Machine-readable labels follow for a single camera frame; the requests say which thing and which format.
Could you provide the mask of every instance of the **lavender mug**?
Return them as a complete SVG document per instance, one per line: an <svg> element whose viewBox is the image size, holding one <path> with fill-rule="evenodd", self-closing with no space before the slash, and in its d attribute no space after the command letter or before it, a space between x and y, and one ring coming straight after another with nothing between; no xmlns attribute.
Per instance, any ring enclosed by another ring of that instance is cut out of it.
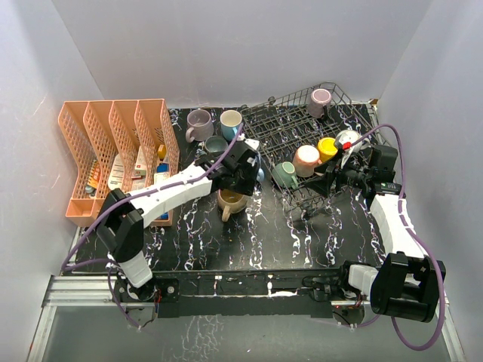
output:
<svg viewBox="0 0 483 362"><path fill-rule="evenodd" d="M310 94L307 112L313 118L320 118L324 115L324 107L331 104L332 94L327 89L320 88Z"/></svg>
<svg viewBox="0 0 483 362"><path fill-rule="evenodd" d="M204 109L196 109L188 114L188 129L186 130L186 141L205 141L213 136L214 128L210 112Z"/></svg>

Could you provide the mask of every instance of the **beige mug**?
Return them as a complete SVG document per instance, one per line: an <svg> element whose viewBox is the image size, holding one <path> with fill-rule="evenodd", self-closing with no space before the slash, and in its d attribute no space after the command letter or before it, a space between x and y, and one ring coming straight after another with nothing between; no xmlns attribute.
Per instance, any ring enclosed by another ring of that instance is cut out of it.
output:
<svg viewBox="0 0 483 362"><path fill-rule="evenodd" d="M227 222L232 213L239 213L247 206L248 197L230 190L218 192L218 206L223 210L221 219Z"/></svg>

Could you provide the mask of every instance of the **orange plastic organizer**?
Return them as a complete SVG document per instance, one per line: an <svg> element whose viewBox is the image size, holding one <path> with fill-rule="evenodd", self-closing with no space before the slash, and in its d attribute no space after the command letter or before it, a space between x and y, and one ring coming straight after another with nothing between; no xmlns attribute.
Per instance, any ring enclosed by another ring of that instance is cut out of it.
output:
<svg viewBox="0 0 483 362"><path fill-rule="evenodd" d="M77 164L78 175L67 207L66 217L81 227L97 218L106 195L107 180L115 156L119 153L125 166L122 191L129 192L138 149L142 147L147 163L145 186L154 180L159 164L158 147L166 145L170 176L178 171L180 149L165 100L99 100L65 102L59 114L59 126ZM85 192L91 165L100 165L100 181L95 197ZM167 220L156 220L153 226L170 226Z"/></svg>

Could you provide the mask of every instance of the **yellow mug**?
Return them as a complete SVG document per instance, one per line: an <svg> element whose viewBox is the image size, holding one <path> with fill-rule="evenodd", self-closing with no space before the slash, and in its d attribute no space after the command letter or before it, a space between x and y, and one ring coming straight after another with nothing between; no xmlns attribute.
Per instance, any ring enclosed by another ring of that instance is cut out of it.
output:
<svg viewBox="0 0 483 362"><path fill-rule="evenodd" d="M335 138L324 137L317 143L317 150L320 154L320 161L329 161L337 154L337 147L334 145Z"/></svg>

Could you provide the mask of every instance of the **white wall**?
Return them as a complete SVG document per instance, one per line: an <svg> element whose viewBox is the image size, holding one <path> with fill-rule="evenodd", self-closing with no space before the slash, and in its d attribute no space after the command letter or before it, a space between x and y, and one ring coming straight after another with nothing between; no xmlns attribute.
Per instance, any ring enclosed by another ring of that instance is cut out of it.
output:
<svg viewBox="0 0 483 362"><path fill-rule="evenodd" d="M76 177L57 126L64 100L100 99L48 0L0 0L0 360L25 360L51 274L75 231Z"/></svg>
<svg viewBox="0 0 483 362"><path fill-rule="evenodd" d="M379 97L430 0L53 0L105 98L264 102L320 81Z"/></svg>
<svg viewBox="0 0 483 362"><path fill-rule="evenodd" d="M435 1L380 100L405 146L416 231L445 261L454 321L481 360L483 3Z"/></svg>

